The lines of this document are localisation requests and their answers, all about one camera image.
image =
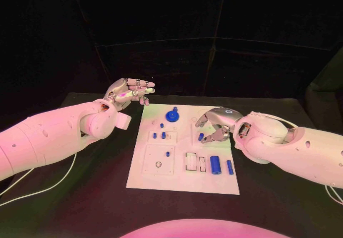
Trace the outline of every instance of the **white pegboard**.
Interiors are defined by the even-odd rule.
[[[176,122],[168,122],[166,113],[173,107],[177,107],[180,118]],[[203,128],[194,127],[199,117],[212,108],[215,107],[164,104],[144,107],[127,188],[239,194],[230,141],[204,144],[197,141],[200,133],[207,136],[215,132],[209,122]],[[196,171],[186,170],[186,153],[196,153]],[[212,155],[219,156],[220,175],[210,173]],[[200,172],[199,157],[204,157],[206,172]],[[226,160],[232,161],[233,175],[229,175]]]

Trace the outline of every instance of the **white robotic arm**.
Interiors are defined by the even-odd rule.
[[[130,101],[148,105],[154,83],[119,79],[104,99],[29,117],[0,133],[0,180],[17,172],[55,163],[104,139],[114,127],[127,129],[131,117],[118,111]]]
[[[225,141],[233,135],[235,148],[256,163],[272,162],[282,170],[323,185],[343,188],[343,136],[305,127],[284,119],[251,113],[243,116],[215,108],[196,123],[210,121],[216,132],[202,143]]]

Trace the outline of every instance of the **robotic hand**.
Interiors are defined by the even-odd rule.
[[[228,108],[209,110],[194,126],[203,127],[207,121],[216,131],[202,139],[202,143],[228,140],[230,132],[235,148],[252,161],[261,164],[272,162],[310,181],[343,188],[341,135],[298,127],[268,114],[251,112],[243,116]]]
[[[29,117],[0,133],[0,181],[17,172],[55,163],[104,139],[114,127],[127,129],[131,117],[119,113],[131,101],[148,105],[154,83],[119,79],[104,99]]]

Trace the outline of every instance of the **black tabletop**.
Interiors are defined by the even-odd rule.
[[[62,107],[101,97],[70,93]],[[150,96],[150,102],[223,106],[243,115],[264,112],[313,127],[294,99]],[[343,207],[328,198],[324,186],[288,174],[272,163],[252,162],[233,146],[240,195],[125,188],[142,106],[132,102],[122,113],[132,117],[128,130],[115,129],[78,153],[63,182],[50,191],[0,207],[0,237],[119,237],[150,224],[187,218],[246,223],[295,238],[341,233]],[[72,156],[36,168],[0,202],[52,186],[70,163]]]

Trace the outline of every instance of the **blue object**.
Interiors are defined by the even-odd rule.
[[[228,169],[229,169],[229,174],[233,174],[233,169],[232,169],[232,164],[230,164],[230,160],[226,161],[228,163]]]
[[[203,133],[199,134],[197,140],[202,141],[202,138],[203,138]]]
[[[177,107],[173,108],[173,111],[168,111],[166,114],[166,119],[168,122],[176,122],[179,120],[180,116],[177,113]]]
[[[219,175],[222,173],[220,170],[220,163],[219,163],[219,157],[216,155],[210,156],[210,170],[213,175]]]

